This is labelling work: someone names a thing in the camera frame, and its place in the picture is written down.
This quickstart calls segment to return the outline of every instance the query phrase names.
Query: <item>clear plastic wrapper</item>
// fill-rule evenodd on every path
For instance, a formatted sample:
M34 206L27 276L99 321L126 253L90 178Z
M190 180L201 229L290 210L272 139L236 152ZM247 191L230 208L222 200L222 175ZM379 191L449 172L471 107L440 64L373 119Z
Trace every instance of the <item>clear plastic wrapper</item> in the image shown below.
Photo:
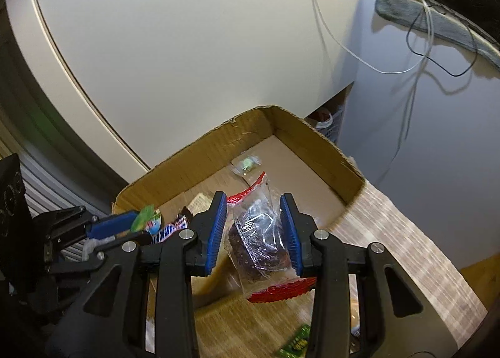
M245 177L248 172L252 171L256 167L261 165L261 160L254 156L250 155L248 157L243 158L236 165L232 167L232 171L236 173L238 176Z
M237 269L245 297L296 278L283 244L266 173L246 191L227 199L229 228L224 247Z

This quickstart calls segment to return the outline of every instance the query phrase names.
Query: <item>green snack package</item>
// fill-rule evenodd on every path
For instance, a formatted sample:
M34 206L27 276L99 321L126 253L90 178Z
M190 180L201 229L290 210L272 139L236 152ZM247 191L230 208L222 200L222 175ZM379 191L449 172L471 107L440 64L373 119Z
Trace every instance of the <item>green snack package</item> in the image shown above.
M138 232L146 228L146 223L154 218L154 206L150 204L144 207L130 227L131 232Z
M295 333L293 339L291 339L284 347L279 349L277 356L282 358L299 358L302 356L303 352L305 352L308 347L310 332L311 326L307 324L301 325Z

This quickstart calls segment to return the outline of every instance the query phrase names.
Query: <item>metal screw head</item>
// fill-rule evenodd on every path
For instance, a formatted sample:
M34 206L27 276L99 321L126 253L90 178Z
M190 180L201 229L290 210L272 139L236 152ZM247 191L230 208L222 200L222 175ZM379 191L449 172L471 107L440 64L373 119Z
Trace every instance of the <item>metal screw head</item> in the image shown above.
M179 237L181 237L183 240L189 240L190 238L194 237L194 231L186 228L179 233Z
M132 252L136 248L137 248L137 244L133 241L124 242L122 245L122 250L124 250L125 252Z
M325 231L325 230L316 230L314 232L314 236L318 240L326 240L328 238L329 234L328 234L328 231Z
M370 248L375 253L382 253L386 250L386 248L380 242L374 242L372 245L370 245Z

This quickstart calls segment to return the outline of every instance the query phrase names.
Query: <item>white cabinet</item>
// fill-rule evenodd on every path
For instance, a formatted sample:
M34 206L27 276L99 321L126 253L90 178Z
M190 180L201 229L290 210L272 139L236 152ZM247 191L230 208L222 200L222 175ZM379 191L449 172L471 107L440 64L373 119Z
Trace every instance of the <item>white cabinet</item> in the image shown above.
M356 49L358 0L319 3L331 30ZM311 0L9 0L7 7L42 89L127 181L256 105L305 117L357 70L324 30L323 45Z

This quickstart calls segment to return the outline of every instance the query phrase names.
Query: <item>small candy packet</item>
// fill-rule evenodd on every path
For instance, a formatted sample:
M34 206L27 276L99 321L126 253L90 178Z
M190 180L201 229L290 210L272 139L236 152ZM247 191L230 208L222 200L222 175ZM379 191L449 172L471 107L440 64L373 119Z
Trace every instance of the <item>small candy packet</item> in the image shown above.
M130 231L138 232L145 230L153 236L158 232L161 225L162 214L159 212L158 208L155 210L154 206L150 204L139 212L132 223Z
M301 327L295 333L295 336L277 352L277 356L282 358L299 358L306 351L309 342L311 326L307 324Z
M234 165L232 167L232 171L238 176L244 177L248 172L259 166L260 164L261 160L258 157L250 155Z
M174 232L188 228L188 224L192 218L193 215L191 214L191 212L186 207L184 207L174 221L165 224L165 227L159 230L156 235L152 236L152 243L157 244L159 242L163 242Z

